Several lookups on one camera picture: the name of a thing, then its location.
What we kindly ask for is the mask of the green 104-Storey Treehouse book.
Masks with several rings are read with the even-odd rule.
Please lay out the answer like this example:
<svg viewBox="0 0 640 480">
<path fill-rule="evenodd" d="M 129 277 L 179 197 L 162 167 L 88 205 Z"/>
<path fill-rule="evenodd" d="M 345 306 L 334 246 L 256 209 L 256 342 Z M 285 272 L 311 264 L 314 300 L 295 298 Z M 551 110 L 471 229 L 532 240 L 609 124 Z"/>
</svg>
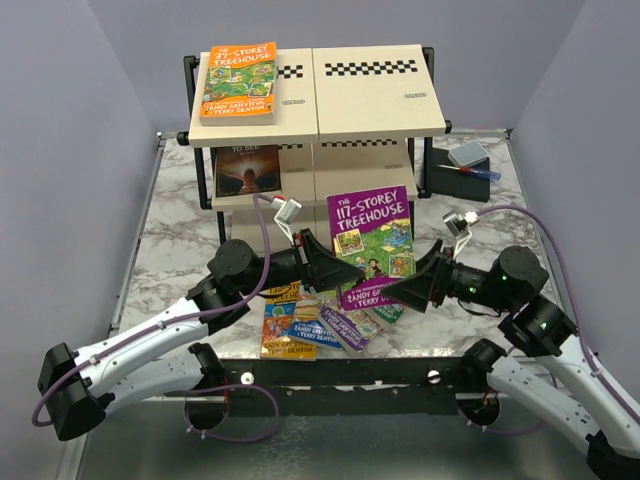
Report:
<svg viewBox="0 0 640 480">
<path fill-rule="evenodd" d="M 407 307 L 402 304 L 382 305 L 364 309 L 363 312 L 385 331 L 393 328 L 406 312 Z"/>
</svg>

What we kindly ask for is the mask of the purple 117-Storey Treehouse book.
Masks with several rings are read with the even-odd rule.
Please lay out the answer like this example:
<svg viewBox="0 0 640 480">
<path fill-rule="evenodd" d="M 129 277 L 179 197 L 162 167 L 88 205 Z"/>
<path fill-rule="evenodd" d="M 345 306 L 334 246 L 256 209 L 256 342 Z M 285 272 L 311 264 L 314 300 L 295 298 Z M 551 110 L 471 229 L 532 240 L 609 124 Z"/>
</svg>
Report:
<svg viewBox="0 0 640 480">
<path fill-rule="evenodd" d="M 331 195 L 327 207 L 334 254 L 364 274 L 339 287 L 341 308 L 353 311 L 392 304 L 382 290 L 416 273 L 407 188 Z"/>
</svg>

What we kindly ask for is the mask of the dark Three Days To See book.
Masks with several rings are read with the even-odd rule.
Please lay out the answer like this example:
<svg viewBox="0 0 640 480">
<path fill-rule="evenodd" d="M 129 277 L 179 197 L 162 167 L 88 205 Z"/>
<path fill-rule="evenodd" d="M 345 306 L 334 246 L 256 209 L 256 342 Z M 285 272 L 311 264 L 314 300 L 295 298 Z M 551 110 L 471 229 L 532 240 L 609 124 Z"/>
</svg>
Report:
<svg viewBox="0 0 640 480">
<path fill-rule="evenodd" d="M 216 150 L 216 197 L 236 197 L 281 190 L 276 145 L 223 147 Z"/>
</svg>

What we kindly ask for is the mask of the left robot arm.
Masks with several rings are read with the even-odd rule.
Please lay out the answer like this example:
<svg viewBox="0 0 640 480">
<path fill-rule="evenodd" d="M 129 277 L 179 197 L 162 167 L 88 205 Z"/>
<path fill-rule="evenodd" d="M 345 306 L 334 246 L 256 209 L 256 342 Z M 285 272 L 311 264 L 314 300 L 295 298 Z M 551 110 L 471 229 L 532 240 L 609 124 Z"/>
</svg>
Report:
<svg viewBox="0 0 640 480">
<path fill-rule="evenodd" d="M 224 370 L 201 341 L 247 314 L 253 296 L 293 282 L 324 292 L 364 276 L 308 229 L 295 234 L 290 248 L 262 255 L 243 240 L 228 240 L 207 267 L 186 296 L 138 326 L 78 349 L 51 347 L 37 382 L 33 425 L 50 426 L 69 441 L 128 403 L 181 390 L 210 394 L 224 382 Z"/>
</svg>

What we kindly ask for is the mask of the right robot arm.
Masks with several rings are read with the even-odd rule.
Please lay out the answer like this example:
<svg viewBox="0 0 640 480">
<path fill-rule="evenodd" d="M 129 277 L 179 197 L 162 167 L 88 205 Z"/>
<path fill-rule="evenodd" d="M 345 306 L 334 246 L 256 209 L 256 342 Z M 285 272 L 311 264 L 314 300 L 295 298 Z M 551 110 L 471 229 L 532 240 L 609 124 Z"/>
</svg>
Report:
<svg viewBox="0 0 640 480">
<path fill-rule="evenodd" d="M 594 360 L 583 350 L 576 324 L 542 295 L 549 275 L 530 249 L 508 247 L 483 271 L 455 261 L 436 244 L 418 265 L 414 275 L 384 288 L 383 296 L 419 312 L 450 297 L 502 313 L 498 328 L 505 338 L 564 387 L 556 389 L 481 339 L 459 367 L 467 389 L 488 385 L 519 402 L 584 454 L 598 478 L 638 478 L 639 425 L 600 383 L 604 369 L 590 368 Z"/>
</svg>

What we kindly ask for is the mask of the yellow 130-Storey Treehouse book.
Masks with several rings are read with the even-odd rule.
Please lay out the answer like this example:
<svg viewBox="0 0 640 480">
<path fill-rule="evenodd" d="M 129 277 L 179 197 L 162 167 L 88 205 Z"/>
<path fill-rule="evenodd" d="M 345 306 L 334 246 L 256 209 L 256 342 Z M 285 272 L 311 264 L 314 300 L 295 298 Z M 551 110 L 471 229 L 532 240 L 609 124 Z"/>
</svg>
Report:
<svg viewBox="0 0 640 480">
<path fill-rule="evenodd" d="M 316 347 L 291 337 L 300 282 L 267 290 L 265 299 L 260 358 L 272 360 L 314 361 Z"/>
</svg>

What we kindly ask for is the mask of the blue 91-Storey Treehouse book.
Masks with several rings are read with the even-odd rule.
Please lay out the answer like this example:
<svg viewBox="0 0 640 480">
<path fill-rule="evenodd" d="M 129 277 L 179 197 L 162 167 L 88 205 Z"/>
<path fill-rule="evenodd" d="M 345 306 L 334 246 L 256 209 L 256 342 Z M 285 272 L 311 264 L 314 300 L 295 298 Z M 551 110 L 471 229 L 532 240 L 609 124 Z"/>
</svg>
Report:
<svg viewBox="0 0 640 480">
<path fill-rule="evenodd" d="M 320 311 L 324 307 L 335 308 L 336 306 L 334 290 L 312 293 L 304 286 L 300 286 L 292 321 L 287 328 L 287 336 L 317 347 L 341 350 L 342 345 L 320 320 Z"/>
</svg>

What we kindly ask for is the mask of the lilac Treehouse book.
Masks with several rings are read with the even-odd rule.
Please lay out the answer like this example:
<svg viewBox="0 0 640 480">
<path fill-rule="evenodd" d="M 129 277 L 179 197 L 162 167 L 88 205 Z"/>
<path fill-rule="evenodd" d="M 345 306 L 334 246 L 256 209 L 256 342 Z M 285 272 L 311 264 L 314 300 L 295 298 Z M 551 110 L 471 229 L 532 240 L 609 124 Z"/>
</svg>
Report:
<svg viewBox="0 0 640 480">
<path fill-rule="evenodd" d="M 363 353 L 379 334 L 379 325 L 364 311 L 343 311 L 335 305 L 322 305 L 318 320 L 352 355 Z"/>
</svg>

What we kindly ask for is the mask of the black box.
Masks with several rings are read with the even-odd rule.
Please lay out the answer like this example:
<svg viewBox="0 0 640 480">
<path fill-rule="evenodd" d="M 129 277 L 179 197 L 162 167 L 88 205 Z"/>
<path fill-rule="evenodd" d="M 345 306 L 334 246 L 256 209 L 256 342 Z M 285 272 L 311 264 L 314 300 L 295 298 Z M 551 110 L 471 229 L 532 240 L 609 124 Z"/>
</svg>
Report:
<svg viewBox="0 0 640 480">
<path fill-rule="evenodd" d="M 448 151 L 433 148 L 427 160 L 426 181 L 432 194 L 486 203 L 490 199 L 491 181 L 460 173 L 453 169 Z"/>
</svg>

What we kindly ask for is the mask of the red blue screwdriver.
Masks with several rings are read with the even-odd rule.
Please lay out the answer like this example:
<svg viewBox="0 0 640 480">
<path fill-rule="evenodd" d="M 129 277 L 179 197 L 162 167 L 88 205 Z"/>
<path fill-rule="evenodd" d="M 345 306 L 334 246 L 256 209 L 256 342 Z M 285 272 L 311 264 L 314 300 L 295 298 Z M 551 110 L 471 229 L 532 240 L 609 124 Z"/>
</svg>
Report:
<svg viewBox="0 0 640 480">
<path fill-rule="evenodd" d="M 464 166 L 458 167 L 453 165 L 439 165 L 439 168 L 453 170 L 463 175 L 468 175 L 468 176 L 486 179 L 486 180 L 499 181 L 501 179 L 501 174 L 499 172 L 486 170 L 486 169 L 477 169 L 477 168 L 470 168 L 470 167 L 464 167 Z"/>
</svg>

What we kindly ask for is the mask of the grey small case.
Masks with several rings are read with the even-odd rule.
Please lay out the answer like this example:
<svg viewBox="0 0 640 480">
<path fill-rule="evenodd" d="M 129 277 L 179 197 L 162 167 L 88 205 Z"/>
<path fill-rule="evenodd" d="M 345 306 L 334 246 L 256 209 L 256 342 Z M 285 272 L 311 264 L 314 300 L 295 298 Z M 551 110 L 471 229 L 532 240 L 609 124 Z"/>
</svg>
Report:
<svg viewBox="0 0 640 480">
<path fill-rule="evenodd" d="M 477 140 L 472 140 L 450 149 L 447 158 L 454 166 L 473 167 L 487 160 L 489 155 Z"/>
</svg>

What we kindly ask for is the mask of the beige three-tier shelf rack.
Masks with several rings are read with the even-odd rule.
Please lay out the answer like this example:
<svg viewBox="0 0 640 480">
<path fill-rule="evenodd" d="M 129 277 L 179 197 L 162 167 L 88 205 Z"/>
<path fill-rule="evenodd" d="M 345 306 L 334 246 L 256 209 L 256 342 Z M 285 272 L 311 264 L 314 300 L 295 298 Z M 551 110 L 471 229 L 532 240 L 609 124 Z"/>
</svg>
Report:
<svg viewBox="0 0 640 480">
<path fill-rule="evenodd" d="M 216 212 L 221 239 L 261 243 L 250 195 L 216 197 L 216 150 L 276 145 L 280 194 L 303 207 L 298 224 L 330 242 L 329 196 L 403 185 L 427 196 L 415 176 L 414 143 L 449 131 L 432 82 L 433 52 L 418 45 L 278 49 L 270 125 L 204 126 L 199 119 L 210 50 L 184 59 L 199 203 Z"/>
</svg>

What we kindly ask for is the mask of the orange 39-Storey Treehouse book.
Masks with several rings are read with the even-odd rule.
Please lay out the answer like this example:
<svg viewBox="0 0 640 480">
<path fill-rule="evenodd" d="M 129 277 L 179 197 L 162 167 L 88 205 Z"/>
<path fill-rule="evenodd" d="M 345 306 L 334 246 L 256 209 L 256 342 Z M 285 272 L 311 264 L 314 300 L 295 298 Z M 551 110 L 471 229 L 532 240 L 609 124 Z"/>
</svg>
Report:
<svg viewBox="0 0 640 480">
<path fill-rule="evenodd" d="M 272 124 L 275 116 L 276 53 L 274 42 L 212 47 L 199 105 L 201 124 Z"/>
</svg>

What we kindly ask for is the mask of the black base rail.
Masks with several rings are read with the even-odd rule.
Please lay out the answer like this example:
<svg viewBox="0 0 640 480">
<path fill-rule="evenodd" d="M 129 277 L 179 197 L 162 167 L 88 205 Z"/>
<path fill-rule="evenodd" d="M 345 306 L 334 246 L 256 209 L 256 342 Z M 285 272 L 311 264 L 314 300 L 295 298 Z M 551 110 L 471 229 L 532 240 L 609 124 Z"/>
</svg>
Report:
<svg viewBox="0 0 640 480">
<path fill-rule="evenodd" d="M 209 400 L 194 389 L 188 406 L 206 414 L 267 417 L 273 402 L 238 386 L 243 373 L 275 398 L 281 416 L 353 416 L 428 413 L 454 415 L 460 398 L 479 398 L 486 375 L 460 357 L 338 358 L 311 362 L 225 359 L 216 366 L 196 363 L 198 388 L 229 386 Z"/>
</svg>

